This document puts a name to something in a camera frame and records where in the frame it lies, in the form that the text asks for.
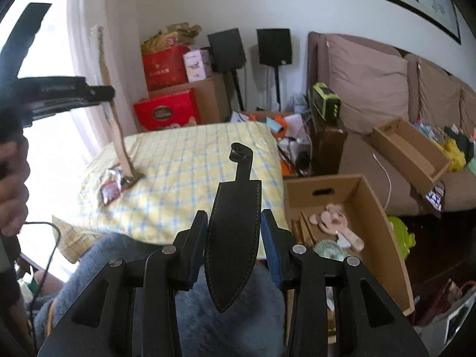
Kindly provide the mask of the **person's left hand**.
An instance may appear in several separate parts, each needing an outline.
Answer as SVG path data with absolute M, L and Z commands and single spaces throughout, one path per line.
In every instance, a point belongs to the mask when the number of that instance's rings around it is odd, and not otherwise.
M 27 162 L 28 149 L 28 140 L 24 136 L 1 145 L 1 166 L 7 169 L 7 175 L 1 178 L 0 190 L 0 226 L 1 235 L 5 237 L 17 235 L 28 215 L 26 180 L 31 173 Z

